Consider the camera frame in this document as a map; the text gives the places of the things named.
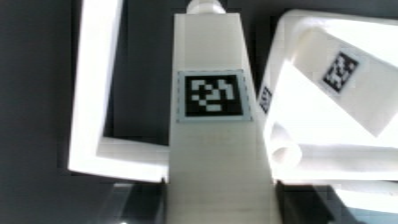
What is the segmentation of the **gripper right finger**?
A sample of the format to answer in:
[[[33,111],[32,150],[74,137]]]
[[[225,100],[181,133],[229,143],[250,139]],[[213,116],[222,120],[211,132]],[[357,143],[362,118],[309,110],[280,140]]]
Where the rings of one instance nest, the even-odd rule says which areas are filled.
[[[332,189],[327,185],[275,184],[282,224],[343,224],[327,197]]]

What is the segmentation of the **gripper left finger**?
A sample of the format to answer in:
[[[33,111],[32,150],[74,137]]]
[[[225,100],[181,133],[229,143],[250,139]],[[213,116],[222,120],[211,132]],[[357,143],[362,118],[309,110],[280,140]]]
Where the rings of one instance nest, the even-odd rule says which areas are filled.
[[[163,224],[163,184],[115,183],[96,224]]]

